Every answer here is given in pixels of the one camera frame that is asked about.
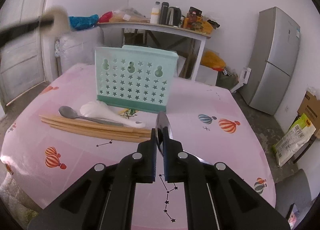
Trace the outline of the wooden chopstick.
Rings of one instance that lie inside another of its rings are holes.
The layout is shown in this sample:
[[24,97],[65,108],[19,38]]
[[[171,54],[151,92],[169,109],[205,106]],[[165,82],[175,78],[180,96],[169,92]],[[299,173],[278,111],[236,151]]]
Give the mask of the wooden chopstick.
[[132,127],[125,127],[125,126],[117,126],[117,125],[106,125],[106,124],[99,124],[94,123],[90,121],[81,121],[81,120],[74,120],[74,119],[68,119],[64,117],[58,117],[58,116],[43,116],[39,115],[39,117],[43,119],[47,119],[49,121],[55,121],[62,124],[68,124],[68,125],[75,125],[80,127],[86,127],[91,129],[99,129],[99,130],[105,130],[105,131],[117,131],[117,132],[130,132],[130,133],[139,133],[139,134],[150,134],[150,129],[137,129]]
[[132,127],[122,127],[116,125],[104,125],[97,124],[90,121],[80,121],[80,120],[72,120],[58,116],[45,117],[40,116],[41,121],[44,123],[52,124],[52,125],[68,125],[72,127],[78,127],[81,129],[89,129],[96,130],[101,132],[110,132],[110,133],[119,133],[119,134],[129,134],[133,136],[139,137],[148,137],[151,136],[150,129],[136,129]]
[[99,131],[110,131],[110,132],[120,132],[120,133],[130,133],[130,134],[144,134],[143,132],[139,132],[134,130],[133,128],[121,127],[121,126],[113,126],[113,125],[101,125],[94,123],[59,123],[60,125],[68,125],[72,127],[78,127],[82,129],[91,129],[91,130],[99,130]]
[[93,131],[88,129],[77,129],[76,127],[65,127],[65,126],[59,126],[59,125],[50,125],[50,127],[61,130],[61,131],[65,131],[65,132],[79,134],[82,136],[101,138],[101,139],[112,139],[112,140],[118,140],[123,142],[138,143],[138,142],[151,139],[151,137],[139,137],[139,136],[124,135],[121,133],[116,134],[116,133],[110,133],[110,132],[99,132],[99,131]]

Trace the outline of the white plastic rice paddle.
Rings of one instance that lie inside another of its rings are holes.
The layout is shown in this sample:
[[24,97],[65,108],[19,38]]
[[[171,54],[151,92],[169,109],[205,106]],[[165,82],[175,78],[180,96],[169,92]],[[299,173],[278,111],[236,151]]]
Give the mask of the white plastic rice paddle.
[[97,100],[82,105],[80,108],[80,113],[85,117],[110,120],[137,129],[142,129],[146,126],[146,124],[143,122],[123,118],[122,116],[111,111],[111,109],[108,108],[104,102]]

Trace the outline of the small dark metal spoon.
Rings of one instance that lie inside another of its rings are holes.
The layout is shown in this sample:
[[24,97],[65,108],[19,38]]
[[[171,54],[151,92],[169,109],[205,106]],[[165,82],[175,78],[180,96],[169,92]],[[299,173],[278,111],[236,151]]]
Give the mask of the small dark metal spoon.
[[89,117],[78,115],[78,113],[69,106],[61,106],[59,108],[59,114],[64,118],[68,118],[68,119],[84,119],[84,120],[92,121],[94,123],[99,123],[99,124],[123,126],[123,124],[115,123],[113,121],[100,120],[100,119],[89,118]]

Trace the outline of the cream ceramic soup spoon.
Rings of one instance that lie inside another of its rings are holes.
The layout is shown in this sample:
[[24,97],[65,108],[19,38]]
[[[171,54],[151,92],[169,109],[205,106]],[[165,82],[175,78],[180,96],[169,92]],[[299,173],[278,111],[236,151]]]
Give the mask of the cream ceramic soup spoon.
[[58,37],[71,31],[67,11],[62,7],[52,7],[47,10],[42,21],[53,21],[51,25],[41,28],[45,36]]

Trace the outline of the large steel soup spoon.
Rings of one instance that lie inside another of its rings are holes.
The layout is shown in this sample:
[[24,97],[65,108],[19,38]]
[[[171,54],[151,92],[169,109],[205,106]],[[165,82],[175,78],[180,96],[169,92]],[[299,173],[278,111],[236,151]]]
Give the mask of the large steel soup spoon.
[[165,127],[167,128],[167,131],[168,131],[168,137],[170,139],[172,139],[173,135],[172,135],[172,129],[171,129],[171,125],[170,125],[169,119],[168,119],[168,117],[167,117],[165,112],[160,111],[157,114],[155,130],[156,130],[157,147],[158,147],[159,152],[161,153],[162,156],[164,155],[164,151],[163,151],[163,129]]

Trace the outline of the blue plastic bag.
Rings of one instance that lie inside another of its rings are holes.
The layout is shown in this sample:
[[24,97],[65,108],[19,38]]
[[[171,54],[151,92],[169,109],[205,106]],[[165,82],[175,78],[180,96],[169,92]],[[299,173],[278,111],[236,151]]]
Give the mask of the blue plastic bag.
[[71,28],[77,31],[92,28],[97,24],[98,20],[99,20],[99,16],[97,14],[91,15],[89,17],[69,16],[69,22],[70,22]]

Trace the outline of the large wrapped white bundle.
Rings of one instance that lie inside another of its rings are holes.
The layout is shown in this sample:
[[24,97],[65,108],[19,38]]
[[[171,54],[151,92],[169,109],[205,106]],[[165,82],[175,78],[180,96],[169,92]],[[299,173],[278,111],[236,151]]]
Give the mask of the large wrapped white bundle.
[[55,57],[59,75],[76,64],[93,65],[95,48],[104,45],[103,30],[94,28],[73,31],[56,39]]

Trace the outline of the yellow green rice bag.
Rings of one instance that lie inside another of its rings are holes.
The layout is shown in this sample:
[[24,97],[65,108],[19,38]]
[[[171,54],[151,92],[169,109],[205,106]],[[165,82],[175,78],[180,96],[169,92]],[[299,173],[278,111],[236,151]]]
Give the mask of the yellow green rice bag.
[[316,128],[303,113],[290,127],[279,142],[272,146],[278,167],[282,167],[289,159],[305,145],[314,134]]

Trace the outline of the clear bag of noodles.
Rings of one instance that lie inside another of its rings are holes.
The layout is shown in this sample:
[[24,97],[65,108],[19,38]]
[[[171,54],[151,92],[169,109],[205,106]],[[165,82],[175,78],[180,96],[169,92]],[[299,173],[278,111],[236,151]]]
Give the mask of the clear bag of noodles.
[[114,10],[112,17],[109,20],[110,23],[117,22],[134,22],[134,23],[149,23],[150,19],[142,15],[136,9],[131,7],[124,7]]

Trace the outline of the mint green utensil holder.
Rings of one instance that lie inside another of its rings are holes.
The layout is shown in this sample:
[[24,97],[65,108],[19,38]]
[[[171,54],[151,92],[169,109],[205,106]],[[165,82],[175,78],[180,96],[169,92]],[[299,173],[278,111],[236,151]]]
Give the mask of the mint green utensil holder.
[[124,45],[95,49],[97,100],[108,106],[166,111],[178,54]]

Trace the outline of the yellow plastic bag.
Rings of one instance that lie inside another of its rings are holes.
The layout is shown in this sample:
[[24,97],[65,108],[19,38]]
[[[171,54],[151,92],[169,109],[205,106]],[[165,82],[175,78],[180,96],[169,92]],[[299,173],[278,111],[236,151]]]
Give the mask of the yellow plastic bag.
[[204,52],[200,65],[214,69],[216,71],[221,71],[226,67],[225,61],[210,50]]

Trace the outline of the white plastic bottle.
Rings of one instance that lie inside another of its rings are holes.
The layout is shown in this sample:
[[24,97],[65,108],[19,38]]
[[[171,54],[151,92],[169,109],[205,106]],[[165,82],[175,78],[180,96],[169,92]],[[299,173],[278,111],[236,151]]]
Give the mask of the white plastic bottle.
[[151,11],[150,24],[158,24],[160,13],[161,13],[160,2],[157,1],[155,2],[155,5]]

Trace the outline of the black thermos flask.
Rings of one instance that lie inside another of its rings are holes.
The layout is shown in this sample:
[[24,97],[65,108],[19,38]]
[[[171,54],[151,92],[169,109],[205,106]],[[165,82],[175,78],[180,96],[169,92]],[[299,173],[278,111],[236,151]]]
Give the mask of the black thermos flask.
[[161,11],[160,11],[160,17],[159,17],[158,24],[161,24],[161,25],[166,24],[168,9],[169,9],[169,3],[163,2],[161,5]]

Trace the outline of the white side table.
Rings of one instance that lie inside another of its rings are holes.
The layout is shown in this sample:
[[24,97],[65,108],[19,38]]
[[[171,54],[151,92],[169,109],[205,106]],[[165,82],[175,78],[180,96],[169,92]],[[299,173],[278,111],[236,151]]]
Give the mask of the white side table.
[[189,29],[169,26],[169,25],[161,25],[161,24],[150,24],[150,23],[139,23],[139,22],[114,22],[114,23],[98,23],[102,28],[112,29],[119,28],[122,32],[125,29],[138,29],[138,30],[146,30],[146,31],[156,31],[162,32],[171,35],[178,35],[185,38],[191,38],[194,40],[200,41],[199,51],[197,53],[197,58],[193,67],[193,71],[191,73],[191,80],[195,81],[196,76],[200,67],[200,61],[203,55],[204,47],[206,45],[206,41],[211,38],[211,35],[201,33],[198,31],[193,31]]

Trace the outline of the silver refrigerator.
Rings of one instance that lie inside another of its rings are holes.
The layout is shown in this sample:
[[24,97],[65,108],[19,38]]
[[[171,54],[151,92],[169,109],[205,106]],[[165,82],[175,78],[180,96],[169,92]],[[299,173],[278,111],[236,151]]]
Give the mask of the silver refrigerator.
[[258,28],[249,60],[248,82],[240,94],[248,106],[274,115],[295,70],[300,26],[278,7],[259,12]]

